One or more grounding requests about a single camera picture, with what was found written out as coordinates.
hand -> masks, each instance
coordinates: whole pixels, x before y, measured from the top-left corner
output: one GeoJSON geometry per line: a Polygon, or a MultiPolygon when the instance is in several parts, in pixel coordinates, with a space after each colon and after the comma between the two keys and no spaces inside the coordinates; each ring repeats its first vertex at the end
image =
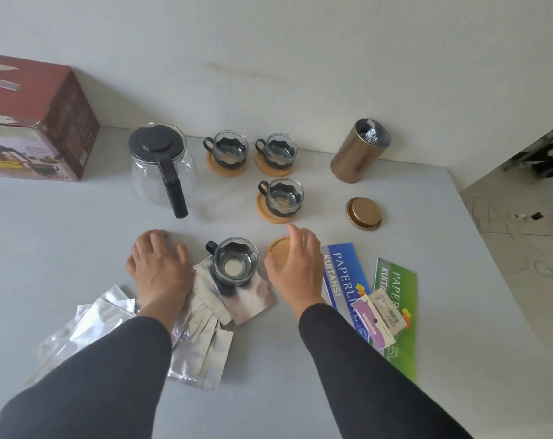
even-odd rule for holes
{"type": "Polygon", "coordinates": [[[167,247],[168,232],[155,229],[137,238],[126,268],[138,286],[139,316],[150,316],[172,330],[193,285],[193,265],[181,243],[167,247]]]}
{"type": "Polygon", "coordinates": [[[300,318],[311,305],[325,303],[321,297],[323,255],[321,242],[309,229],[286,227],[290,232],[290,249],[285,266],[279,271],[272,253],[268,253],[264,263],[268,279],[300,318]]]}

tiled floor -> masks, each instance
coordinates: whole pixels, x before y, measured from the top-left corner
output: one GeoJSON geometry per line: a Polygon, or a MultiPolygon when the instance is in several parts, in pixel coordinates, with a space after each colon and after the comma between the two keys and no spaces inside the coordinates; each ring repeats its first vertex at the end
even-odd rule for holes
{"type": "Polygon", "coordinates": [[[536,337],[553,358],[553,178],[496,169],[462,191],[486,246],[536,337]],[[539,221],[514,214],[542,212],[539,221]]]}

cup handle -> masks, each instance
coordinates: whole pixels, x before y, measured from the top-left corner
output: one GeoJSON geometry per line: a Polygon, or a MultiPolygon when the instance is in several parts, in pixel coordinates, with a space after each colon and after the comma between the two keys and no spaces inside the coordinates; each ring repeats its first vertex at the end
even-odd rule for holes
{"type": "Polygon", "coordinates": [[[268,194],[268,186],[269,186],[269,183],[266,180],[262,180],[258,184],[258,191],[260,191],[260,194],[262,194],[264,197],[266,196],[266,194],[268,194]]]}
{"type": "Polygon", "coordinates": [[[256,151],[258,151],[259,153],[264,154],[264,150],[266,149],[266,142],[264,141],[264,139],[256,140],[256,144],[254,146],[256,146],[256,151]]]}
{"type": "Polygon", "coordinates": [[[205,137],[203,139],[203,146],[205,146],[205,149],[207,149],[209,152],[213,152],[213,139],[211,137],[205,137]],[[211,147],[207,146],[207,140],[211,142],[211,147]]]}
{"type": "Polygon", "coordinates": [[[215,255],[215,250],[217,249],[217,243],[213,242],[213,241],[209,241],[207,242],[207,244],[205,245],[205,249],[207,249],[207,252],[209,254],[211,254],[212,256],[215,255]]]}

black teapot lid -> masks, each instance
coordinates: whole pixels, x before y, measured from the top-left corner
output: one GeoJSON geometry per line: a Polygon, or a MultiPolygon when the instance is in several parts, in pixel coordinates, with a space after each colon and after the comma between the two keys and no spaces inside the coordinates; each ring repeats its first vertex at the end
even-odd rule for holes
{"type": "Polygon", "coordinates": [[[185,154],[185,137],[174,126],[151,123],[130,134],[127,150],[134,159],[141,162],[155,164],[161,153],[166,153],[171,160],[175,160],[185,154]]]}

black sleeve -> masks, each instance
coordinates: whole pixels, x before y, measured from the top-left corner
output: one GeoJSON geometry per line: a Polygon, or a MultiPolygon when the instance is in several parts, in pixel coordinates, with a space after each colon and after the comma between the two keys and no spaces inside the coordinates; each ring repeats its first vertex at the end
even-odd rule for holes
{"type": "Polygon", "coordinates": [[[150,438],[170,357],[163,324],[134,317],[11,399],[0,438],[150,438]]]}
{"type": "Polygon", "coordinates": [[[299,332],[344,439],[471,437],[329,305],[307,308],[299,332]]]}

